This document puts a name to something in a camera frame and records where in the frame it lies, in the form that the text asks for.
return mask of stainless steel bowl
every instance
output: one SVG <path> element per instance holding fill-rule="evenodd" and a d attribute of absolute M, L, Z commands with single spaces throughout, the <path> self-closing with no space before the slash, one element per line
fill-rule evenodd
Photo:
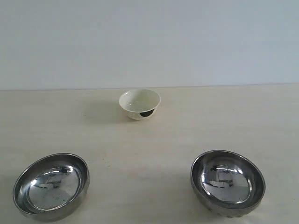
<path fill-rule="evenodd" d="M 253 211 L 266 189 L 262 173 L 251 161 L 222 150 L 195 159 L 191 184 L 205 207 L 226 217 L 241 217 Z"/>
<path fill-rule="evenodd" d="M 13 199 L 26 217 L 55 221 L 71 214 L 89 186 L 87 164 L 77 155 L 59 153 L 30 165 L 17 179 Z"/>

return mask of tabletop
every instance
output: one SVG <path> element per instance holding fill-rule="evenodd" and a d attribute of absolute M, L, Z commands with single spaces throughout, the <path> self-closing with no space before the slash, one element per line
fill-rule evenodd
<path fill-rule="evenodd" d="M 56 224 L 288 224 L 299 219 L 299 84 L 154 88 L 156 114 L 127 118 L 125 91 L 0 91 L 0 219 L 31 224 L 12 200 L 34 161 L 81 156 L 90 186 L 81 206 Z M 266 192 L 241 218 L 205 209 L 190 168 L 214 149 L 242 154 L 261 170 Z"/>

